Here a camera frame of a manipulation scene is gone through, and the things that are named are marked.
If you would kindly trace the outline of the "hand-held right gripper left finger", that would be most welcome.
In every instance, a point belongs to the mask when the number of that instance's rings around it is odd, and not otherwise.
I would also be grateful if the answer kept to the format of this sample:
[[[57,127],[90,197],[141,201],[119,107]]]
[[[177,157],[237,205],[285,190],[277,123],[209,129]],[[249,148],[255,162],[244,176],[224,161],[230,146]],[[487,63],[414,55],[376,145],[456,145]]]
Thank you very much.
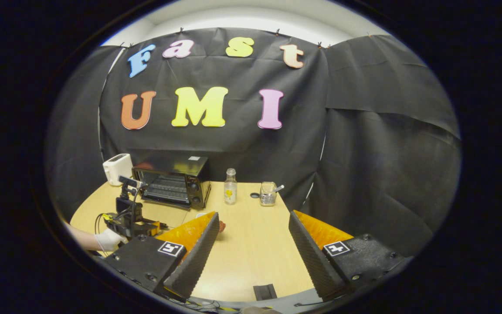
[[[220,231],[217,212],[209,212],[158,237],[138,235],[104,260],[134,284],[165,298],[185,302]]]

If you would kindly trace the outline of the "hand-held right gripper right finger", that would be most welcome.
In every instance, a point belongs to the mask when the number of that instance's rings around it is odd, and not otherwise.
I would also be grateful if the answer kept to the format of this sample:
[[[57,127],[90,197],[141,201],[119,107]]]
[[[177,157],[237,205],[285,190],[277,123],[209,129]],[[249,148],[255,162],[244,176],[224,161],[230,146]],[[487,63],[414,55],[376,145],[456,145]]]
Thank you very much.
[[[323,301],[364,292],[399,273],[405,257],[370,234],[353,236],[299,211],[289,232]]]

